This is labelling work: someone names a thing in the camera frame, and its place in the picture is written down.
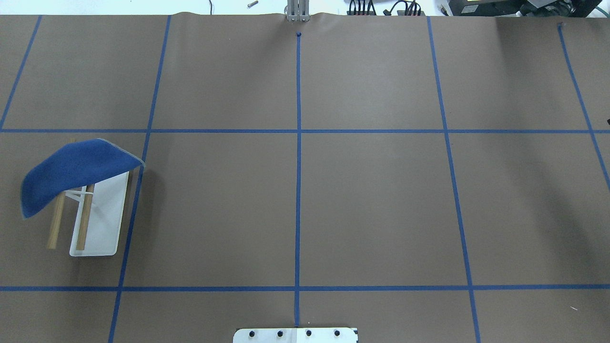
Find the blue tape strip lengthwise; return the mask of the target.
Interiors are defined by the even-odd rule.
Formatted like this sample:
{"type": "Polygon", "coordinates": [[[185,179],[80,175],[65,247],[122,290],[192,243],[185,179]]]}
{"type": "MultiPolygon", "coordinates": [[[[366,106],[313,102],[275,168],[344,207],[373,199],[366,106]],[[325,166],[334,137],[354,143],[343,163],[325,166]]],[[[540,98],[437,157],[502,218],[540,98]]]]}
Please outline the blue tape strip lengthwise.
{"type": "Polygon", "coordinates": [[[296,178],[295,178],[295,274],[294,274],[294,326],[300,326],[300,252],[301,252],[301,193],[302,193],[302,97],[301,97],[301,50],[302,32],[298,31],[296,37],[296,65],[295,65],[295,91],[296,91],[296,178]]]}

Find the white rack base tray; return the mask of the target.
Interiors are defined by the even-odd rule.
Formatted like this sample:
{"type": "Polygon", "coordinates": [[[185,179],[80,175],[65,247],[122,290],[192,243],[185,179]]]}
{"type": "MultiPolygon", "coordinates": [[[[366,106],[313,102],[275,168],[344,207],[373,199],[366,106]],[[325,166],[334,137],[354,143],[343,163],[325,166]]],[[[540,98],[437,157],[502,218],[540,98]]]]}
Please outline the white rack base tray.
{"type": "Polygon", "coordinates": [[[128,181],[129,172],[126,172],[94,185],[93,205],[90,213],[86,247],[83,251],[76,250],[83,207],[82,202],[78,202],[78,212],[69,251],[70,256],[81,258],[113,256],[116,254],[128,181]]]}

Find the blue tape strip crosswise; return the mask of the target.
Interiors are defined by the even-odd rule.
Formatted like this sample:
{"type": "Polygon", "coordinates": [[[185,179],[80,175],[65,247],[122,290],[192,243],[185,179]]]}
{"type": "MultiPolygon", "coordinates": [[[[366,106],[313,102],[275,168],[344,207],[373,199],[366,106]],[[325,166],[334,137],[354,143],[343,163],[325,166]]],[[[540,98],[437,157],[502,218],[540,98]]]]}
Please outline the blue tape strip crosswise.
{"type": "Polygon", "coordinates": [[[608,284],[513,284],[474,286],[1,286],[2,292],[409,292],[501,290],[608,290],[608,284]]]}

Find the black power strip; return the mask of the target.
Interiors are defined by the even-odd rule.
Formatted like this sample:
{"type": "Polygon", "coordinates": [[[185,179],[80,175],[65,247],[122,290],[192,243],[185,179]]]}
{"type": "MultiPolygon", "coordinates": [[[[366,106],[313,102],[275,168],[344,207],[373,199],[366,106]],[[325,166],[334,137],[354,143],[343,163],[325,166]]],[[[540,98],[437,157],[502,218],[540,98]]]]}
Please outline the black power strip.
{"type": "Polygon", "coordinates": [[[346,15],[360,17],[376,17],[377,15],[386,17],[393,15],[397,17],[422,17],[425,14],[416,0],[396,0],[390,8],[383,9],[380,14],[375,8],[374,0],[349,0],[346,15]]]}

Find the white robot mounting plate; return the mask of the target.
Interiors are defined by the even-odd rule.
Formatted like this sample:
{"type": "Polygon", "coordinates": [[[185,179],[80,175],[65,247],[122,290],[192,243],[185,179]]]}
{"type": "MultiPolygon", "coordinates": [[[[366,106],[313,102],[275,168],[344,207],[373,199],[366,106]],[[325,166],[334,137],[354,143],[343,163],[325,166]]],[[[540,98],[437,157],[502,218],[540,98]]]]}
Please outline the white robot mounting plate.
{"type": "Polygon", "coordinates": [[[356,328],[243,328],[233,335],[233,343],[357,343],[356,328]]]}

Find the blue towel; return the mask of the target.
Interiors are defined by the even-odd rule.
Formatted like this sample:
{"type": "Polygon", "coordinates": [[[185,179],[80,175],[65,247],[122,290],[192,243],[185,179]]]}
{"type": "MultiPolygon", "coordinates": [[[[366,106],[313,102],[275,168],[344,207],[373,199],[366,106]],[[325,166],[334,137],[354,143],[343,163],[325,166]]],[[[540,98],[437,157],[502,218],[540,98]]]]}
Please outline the blue towel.
{"type": "Polygon", "coordinates": [[[96,184],[144,165],[142,159],[106,139],[68,143],[24,177],[22,217],[36,215],[63,191],[96,184]]]}

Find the aluminium frame post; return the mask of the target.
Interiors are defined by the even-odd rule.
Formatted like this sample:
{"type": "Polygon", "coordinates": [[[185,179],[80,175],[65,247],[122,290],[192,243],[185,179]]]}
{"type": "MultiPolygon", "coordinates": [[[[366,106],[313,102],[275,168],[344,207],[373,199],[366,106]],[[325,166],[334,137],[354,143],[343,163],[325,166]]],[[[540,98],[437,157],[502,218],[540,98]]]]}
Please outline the aluminium frame post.
{"type": "Polygon", "coordinates": [[[311,19],[309,0],[288,0],[285,15],[288,22],[308,22],[311,19]]]}

